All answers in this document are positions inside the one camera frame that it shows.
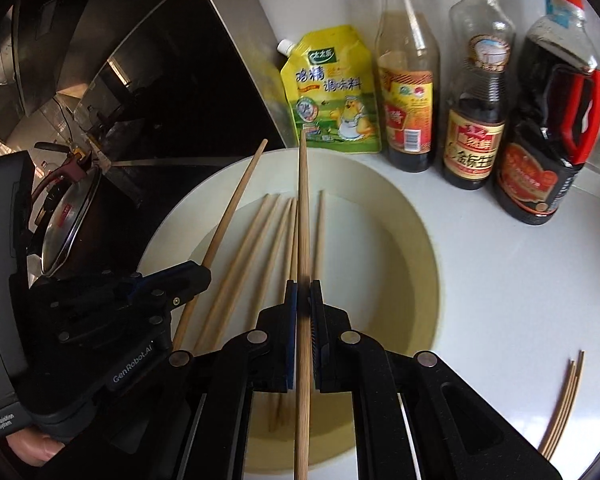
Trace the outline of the person's left hand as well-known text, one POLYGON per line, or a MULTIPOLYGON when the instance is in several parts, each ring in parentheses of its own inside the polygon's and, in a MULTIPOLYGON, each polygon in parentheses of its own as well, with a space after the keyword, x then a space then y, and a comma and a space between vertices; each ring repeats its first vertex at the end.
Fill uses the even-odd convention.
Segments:
POLYGON ((34 428, 23 428, 6 437, 9 447, 23 463, 42 467, 65 445, 34 428))

